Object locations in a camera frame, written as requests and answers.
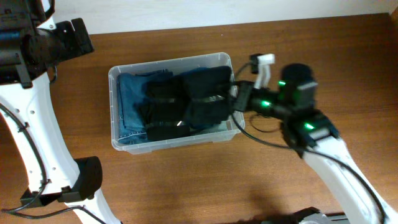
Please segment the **dark grey garment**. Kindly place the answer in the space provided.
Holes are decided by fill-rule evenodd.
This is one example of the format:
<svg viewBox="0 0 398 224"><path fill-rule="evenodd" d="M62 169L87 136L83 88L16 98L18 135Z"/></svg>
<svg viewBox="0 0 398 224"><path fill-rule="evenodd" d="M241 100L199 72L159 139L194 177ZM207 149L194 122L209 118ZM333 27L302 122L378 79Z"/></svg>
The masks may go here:
<svg viewBox="0 0 398 224"><path fill-rule="evenodd" d="M191 127L216 124L228 119L230 76L229 66L219 66L189 79L182 78L183 89L189 98L184 119Z"/></svg>

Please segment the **black garment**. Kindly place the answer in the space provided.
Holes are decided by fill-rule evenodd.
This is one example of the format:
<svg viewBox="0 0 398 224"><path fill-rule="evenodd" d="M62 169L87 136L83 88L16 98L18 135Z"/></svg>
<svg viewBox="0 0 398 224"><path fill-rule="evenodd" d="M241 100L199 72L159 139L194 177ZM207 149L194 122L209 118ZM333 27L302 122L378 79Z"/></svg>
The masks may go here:
<svg viewBox="0 0 398 224"><path fill-rule="evenodd" d="M149 141L184 138L190 134L184 121L189 98L181 78L149 82L146 97L147 101L139 107L139 112Z"/></svg>

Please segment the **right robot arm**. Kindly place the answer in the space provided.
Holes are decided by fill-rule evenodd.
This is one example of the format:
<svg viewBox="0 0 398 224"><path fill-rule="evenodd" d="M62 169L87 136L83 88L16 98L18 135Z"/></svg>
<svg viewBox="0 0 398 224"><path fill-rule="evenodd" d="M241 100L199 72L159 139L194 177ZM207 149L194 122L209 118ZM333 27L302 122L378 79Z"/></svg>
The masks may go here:
<svg viewBox="0 0 398 224"><path fill-rule="evenodd" d="M309 66L292 63L281 71L278 90L232 81L232 112L254 111L280 120L283 149L295 151L328 187L350 223L397 223L397 212L377 193L351 157L337 128L315 106L318 83Z"/></svg>

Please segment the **dark blue garment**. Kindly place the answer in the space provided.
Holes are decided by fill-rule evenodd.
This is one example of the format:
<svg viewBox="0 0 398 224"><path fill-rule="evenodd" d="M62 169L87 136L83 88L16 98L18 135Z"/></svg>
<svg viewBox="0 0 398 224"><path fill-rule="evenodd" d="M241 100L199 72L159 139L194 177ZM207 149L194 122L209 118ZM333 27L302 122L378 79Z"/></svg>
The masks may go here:
<svg viewBox="0 0 398 224"><path fill-rule="evenodd" d="M194 68L192 70L186 71L186 72L182 72L179 74L179 76L181 76L184 79L189 79L191 77L195 77L198 74L202 73L202 72L207 72L210 68L208 67L198 67L198 68Z"/></svg>

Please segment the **light blue jeans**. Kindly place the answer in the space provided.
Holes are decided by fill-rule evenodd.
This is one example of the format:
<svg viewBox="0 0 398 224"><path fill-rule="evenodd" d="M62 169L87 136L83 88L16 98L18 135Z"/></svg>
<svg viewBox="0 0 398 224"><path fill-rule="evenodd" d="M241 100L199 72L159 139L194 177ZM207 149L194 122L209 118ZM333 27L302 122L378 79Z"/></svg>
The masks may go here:
<svg viewBox="0 0 398 224"><path fill-rule="evenodd" d="M210 134L227 131L227 121L222 121L216 124L206 124L190 127L190 135Z"/></svg>

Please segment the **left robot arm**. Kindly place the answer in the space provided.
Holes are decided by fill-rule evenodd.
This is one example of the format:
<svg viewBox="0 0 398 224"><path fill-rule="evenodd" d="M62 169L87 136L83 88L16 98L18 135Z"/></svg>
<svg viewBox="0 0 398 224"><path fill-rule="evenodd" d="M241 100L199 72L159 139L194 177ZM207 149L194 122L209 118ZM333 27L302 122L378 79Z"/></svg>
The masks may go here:
<svg viewBox="0 0 398 224"><path fill-rule="evenodd" d="M59 63L93 52L82 19L56 23L53 1L1 2L1 116L25 165L28 188L20 206L6 213L25 217L28 208L65 204L82 223L117 223L101 191L96 156L72 158L50 97Z"/></svg>

